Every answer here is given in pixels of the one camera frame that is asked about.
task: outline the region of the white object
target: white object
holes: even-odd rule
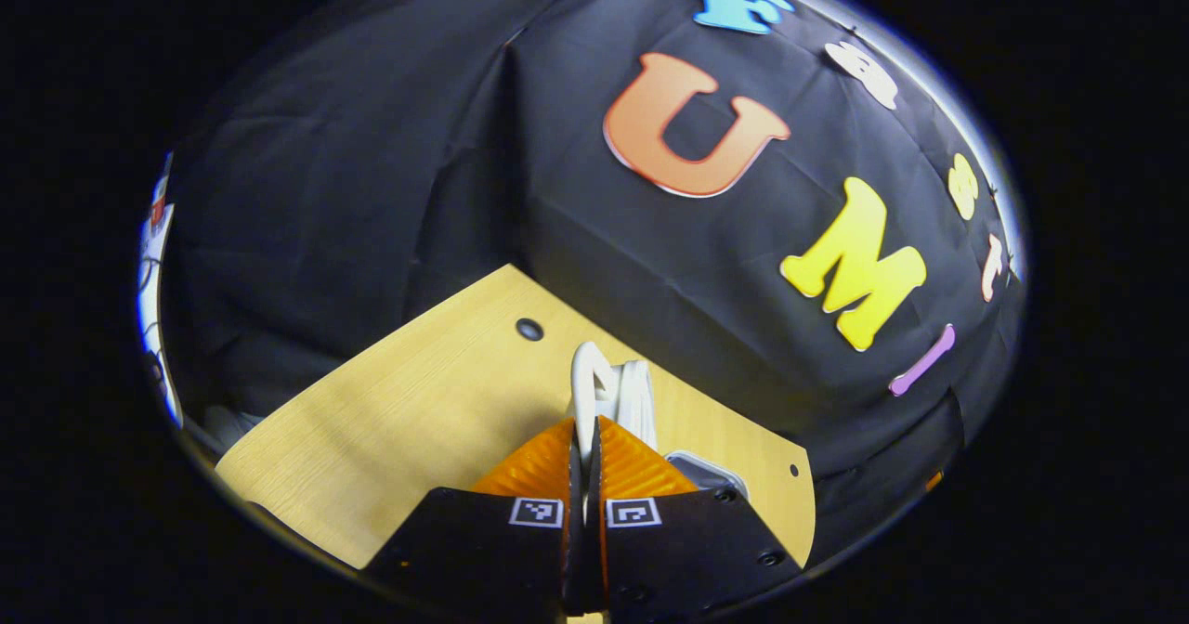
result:
[[[574,351],[571,390],[570,412],[574,415],[584,467],[590,466],[594,422],[600,415],[656,449],[656,411],[647,361],[611,366],[598,346],[586,341]]]
[[[706,484],[704,475],[709,474],[711,477],[718,477],[726,480],[732,487],[735,487],[735,490],[738,491],[740,494],[743,496],[744,499],[748,498],[747,483],[743,481],[743,478],[734,471],[730,471],[730,468],[718,466],[712,462],[712,460],[703,459],[690,450],[672,450],[672,453],[665,455],[665,460],[684,473],[685,477],[687,477],[699,490],[709,490],[717,486]],[[692,465],[693,468],[703,472],[703,475],[698,477],[698,474],[690,472],[688,467],[682,468],[685,465]]]
[[[847,74],[853,75],[853,77],[858,78],[867,87],[867,92],[870,92],[872,96],[875,96],[875,101],[883,107],[895,111],[895,94],[898,88],[895,82],[892,81],[891,75],[883,70],[883,67],[879,65],[870,56],[863,53],[853,44],[841,40],[837,44],[825,44],[825,52],[837,65],[842,67]]]

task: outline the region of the yellow letter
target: yellow letter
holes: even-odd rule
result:
[[[974,201],[979,197],[979,179],[974,176],[969,159],[963,153],[954,155],[954,168],[948,179],[950,196],[962,219],[974,218]]]
[[[785,257],[780,273],[801,295],[817,297],[825,289],[825,273],[837,264],[822,309],[829,314],[867,297],[838,316],[838,332],[862,353],[908,292],[925,282],[925,260],[911,246],[879,259],[887,206],[869,184],[854,176],[843,188],[847,204],[842,213],[805,256]]]

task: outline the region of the light wood tabletop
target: light wood tabletop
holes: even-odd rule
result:
[[[523,338],[521,319],[543,338]],[[470,489],[565,417],[571,360],[585,341],[615,365],[646,359],[505,265],[312,384],[215,471],[363,568],[429,490]],[[688,450],[743,477],[751,506],[804,566],[814,525],[805,450],[649,366],[659,452]]]

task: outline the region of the black cloth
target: black cloth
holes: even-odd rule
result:
[[[945,183],[983,176],[912,74],[798,0],[769,36],[693,23],[703,0],[339,0],[271,45],[176,149],[169,301],[218,382],[216,403],[266,415],[366,346],[517,264],[652,361],[806,447],[818,486],[811,563],[924,493],[986,420],[1024,304],[986,183],[970,221]],[[831,65],[858,45],[899,87],[895,111]],[[619,163],[603,116],[662,52],[715,75],[668,126],[704,157],[772,108],[773,141],[728,193],[686,200]],[[927,266],[860,353],[778,271],[804,254],[858,176],[888,209],[881,256]],[[957,341],[904,396],[888,383]],[[181,391],[183,404],[185,390]]]

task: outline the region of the orange letter u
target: orange letter u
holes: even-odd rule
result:
[[[693,95],[718,90],[704,70],[666,53],[643,53],[643,73],[622,92],[603,120],[616,158],[658,187],[684,197],[713,197],[730,189],[773,138],[788,138],[788,125],[768,107],[731,99],[736,120],[704,159],[678,157],[662,139],[665,130]]]

